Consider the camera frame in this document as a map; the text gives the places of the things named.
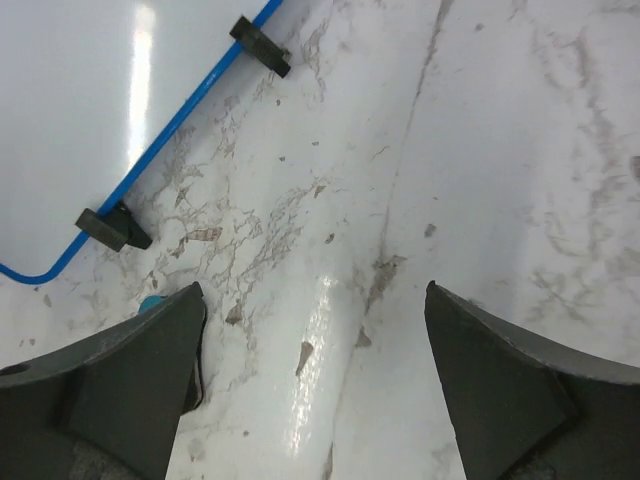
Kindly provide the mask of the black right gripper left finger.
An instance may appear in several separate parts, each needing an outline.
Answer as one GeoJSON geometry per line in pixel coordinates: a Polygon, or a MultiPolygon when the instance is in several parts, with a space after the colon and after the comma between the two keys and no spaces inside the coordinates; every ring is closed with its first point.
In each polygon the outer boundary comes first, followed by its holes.
{"type": "Polygon", "coordinates": [[[198,283],[81,341],[1,370],[4,479],[163,479],[202,400],[198,283]]]}

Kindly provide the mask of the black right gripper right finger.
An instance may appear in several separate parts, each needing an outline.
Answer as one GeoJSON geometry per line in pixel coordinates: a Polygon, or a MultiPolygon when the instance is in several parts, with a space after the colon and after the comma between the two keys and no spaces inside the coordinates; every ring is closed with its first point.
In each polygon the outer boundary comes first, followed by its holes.
{"type": "Polygon", "coordinates": [[[469,479],[636,479],[639,370],[430,282],[425,323],[469,479]]]}

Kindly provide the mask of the blue whiteboard eraser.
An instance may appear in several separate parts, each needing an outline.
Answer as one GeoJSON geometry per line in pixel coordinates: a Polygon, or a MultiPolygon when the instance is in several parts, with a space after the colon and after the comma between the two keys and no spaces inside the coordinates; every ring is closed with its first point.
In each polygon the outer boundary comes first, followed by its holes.
{"type": "MultiPolygon", "coordinates": [[[[165,300],[164,296],[159,295],[151,295],[146,297],[139,309],[138,313],[142,314],[145,311],[154,308],[156,305],[162,303],[165,300]]],[[[207,321],[207,310],[204,310],[204,321],[207,321]]],[[[191,371],[189,385],[187,388],[187,392],[185,394],[184,404],[182,408],[182,414],[187,414],[196,410],[203,402],[205,397],[204,387],[203,387],[203,375],[202,375],[202,346],[203,346],[203,338],[204,338],[204,329],[206,323],[202,324],[202,328],[200,331],[200,338],[198,342],[198,346],[195,354],[195,361],[191,371]]]]}

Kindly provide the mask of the blue framed small whiteboard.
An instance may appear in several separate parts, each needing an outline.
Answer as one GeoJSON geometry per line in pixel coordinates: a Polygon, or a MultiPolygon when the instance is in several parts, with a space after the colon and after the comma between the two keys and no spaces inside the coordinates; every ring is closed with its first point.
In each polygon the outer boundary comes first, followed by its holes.
{"type": "Polygon", "coordinates": [[[39,285],[86,241],[239,55],[274,1],[5,1],[1,272],[39,285]]]}

